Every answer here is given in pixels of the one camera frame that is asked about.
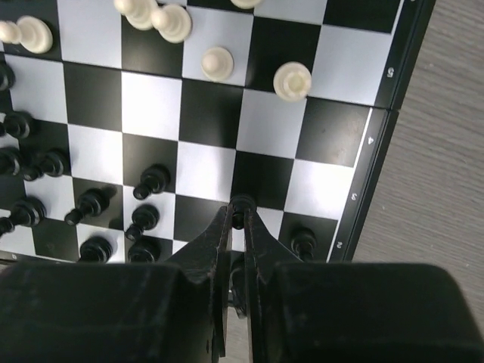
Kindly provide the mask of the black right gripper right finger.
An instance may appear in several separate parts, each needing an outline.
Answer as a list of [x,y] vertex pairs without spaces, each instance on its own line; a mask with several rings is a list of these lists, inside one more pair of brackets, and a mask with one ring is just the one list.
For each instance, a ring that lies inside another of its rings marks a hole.
[[303,262],[247,211],[253,362],[481,362],[456,280],[420,263]]

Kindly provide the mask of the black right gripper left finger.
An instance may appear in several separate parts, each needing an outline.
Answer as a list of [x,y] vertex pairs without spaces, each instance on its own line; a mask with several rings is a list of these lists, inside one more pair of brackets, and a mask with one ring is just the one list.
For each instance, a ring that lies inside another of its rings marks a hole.
[[1,274],[3,362],[216,362],[231,208],[165,262],[18,262]]

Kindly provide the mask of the black pawn piece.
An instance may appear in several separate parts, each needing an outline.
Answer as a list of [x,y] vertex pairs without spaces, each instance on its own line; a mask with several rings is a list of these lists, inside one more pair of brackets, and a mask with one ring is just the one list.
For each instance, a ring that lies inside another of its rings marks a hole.
[[231,198],[230,204],[233,207],[232,227],[241,230],[244,228],[245,210],[256,210],[256,201],[249,194],[236,194]]

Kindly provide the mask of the black and white chessboard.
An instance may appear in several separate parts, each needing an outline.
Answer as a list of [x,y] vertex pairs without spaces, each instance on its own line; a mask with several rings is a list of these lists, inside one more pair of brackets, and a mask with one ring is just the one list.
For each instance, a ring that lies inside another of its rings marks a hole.
[[[111,1],[3,1],[1,19],[43,20],[53,46],[33,54],[1,46],[15,76],[1,112],[24,111],[33,133],[1,136],[29,160],[52,149],[70,161],[62,176],[34,172],[1,179],[1,214],[25,196],[46,217],[1,238],[3,259],[73,261],[100,235],[113,261],[144,170],[164,165],[166,190],[150,195],[160,212],[147,236],[168,257],[193,240],[220,206],[249,194],[270,233],[290,244],[313,231],[317,260],[351,259],[368,212],[432,1],[183,1],[192,19],[184,42],[138,30]],[[207,79],[205,51],[228,49],[231,76]],[[287,62],[305,65],[312,87],[301,101],[276,95]]]

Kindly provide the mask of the black king piece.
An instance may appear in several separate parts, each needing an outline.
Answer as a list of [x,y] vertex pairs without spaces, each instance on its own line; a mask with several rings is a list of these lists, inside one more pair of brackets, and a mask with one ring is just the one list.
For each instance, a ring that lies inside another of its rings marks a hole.
[[237,260],[231,268],[231,304],[239,319],[247,317],[247,297],[245,281],[245,262]]

